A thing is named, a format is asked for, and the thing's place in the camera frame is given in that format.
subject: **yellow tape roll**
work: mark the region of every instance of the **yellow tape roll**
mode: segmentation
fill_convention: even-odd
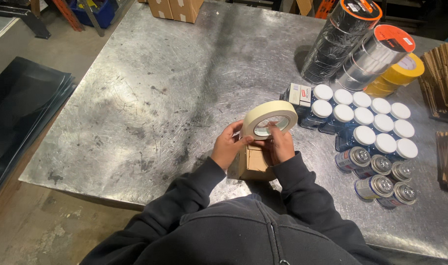
[[[397,85],[410,84],[415,78],[425,71],[422,60],[415,54],[410,53],[400,62],[387,69],[381,76],[387,81]]]
[[[247,113],[242,126],[242,136],[251,135],[255,140],[270,139],[268,123],[275,123],[283,133],[297,122],[297,114],[291,103],[275,100],[263,103]]]

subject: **black hoodie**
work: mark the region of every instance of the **black hoodie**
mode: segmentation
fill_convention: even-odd
[[[366,245],[354,222],[340,217],[299,152],[272,169],[288,214],[277,214],[256,194],[208,207],[209,194],[225,178],[208,158],[80,264],[390,265]]]

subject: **metal can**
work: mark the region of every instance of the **metal can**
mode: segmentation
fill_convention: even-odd
[[[368,166],[353,170],[358,178],[367,178],[374,175],[389,175],[391,173],[392,164],[385,156],[373,155],[371,163]]]
[[[392,164],[392,172],[387,177],[393,183],[409,182],[412,179],[412,169],[404,162],[396,161]]]
[[[376,201],[385,207],[411,205],[417,201],[417,193],[411,186],[403,182],[397,182],[394,185],[394,193],[391,197],[378,198]]]
[[[353,186],[356,195],[363,199],[387,198],[394,193],[394,185],[383,175],[357,180]]]
[[[335,155],[335,165],[342,171],[351,171],[369,165],[371,156],[364,148],[355,146]]]

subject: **hoodie sleeve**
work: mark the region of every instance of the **hoodie sleeve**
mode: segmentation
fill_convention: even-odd
[[[164,195],[148,203],[124,230],[113,233],[96,246],[80,265],[134,263],[150,243],[174,230],[183,215],[206,208],[209,194],[225,176],[221,167],[207,158],[195,172],[175,179]]]
[[[316,174],[307,169],[300,152],[272,169],[283,188],[281,196],[288,214],[330,238],[364,265],[391,264],[366,245],[353,221],[342,219],[330,193],[315,184]]]

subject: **flattened cardboard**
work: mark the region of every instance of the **flattened cardboard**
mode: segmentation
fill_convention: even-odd
[[[173,19],[168,0],[149,0],[149,7],[154,17]]]
[[[239,151],[239,179],[272,181],[276,179],[269,166],[273,166],[269,151],[256,146],[245,146]]]
[[[173,19],[194,23],[204,0],[169,0]]]

